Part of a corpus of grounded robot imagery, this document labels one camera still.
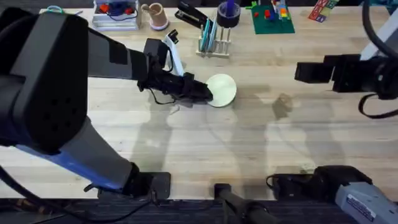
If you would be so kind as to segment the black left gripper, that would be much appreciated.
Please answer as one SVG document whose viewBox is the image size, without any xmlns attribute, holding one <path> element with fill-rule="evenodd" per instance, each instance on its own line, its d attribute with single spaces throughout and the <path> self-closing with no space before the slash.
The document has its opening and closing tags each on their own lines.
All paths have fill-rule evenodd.
<svg viewBox="0 0 398 224">
<path fill-rule="evenodd" d="M 208 85 L 195 80 L 194 74 L 184 73 L 182 77 L 174 75 L 161 67 L 158 56 L 147 54 L 146 59 L 147 69 L 137 81 L 140 91 L 155 89 L 178 99 L 187 98 L 204 103 L 213 101 L 213 94 Z"/>
</svg>

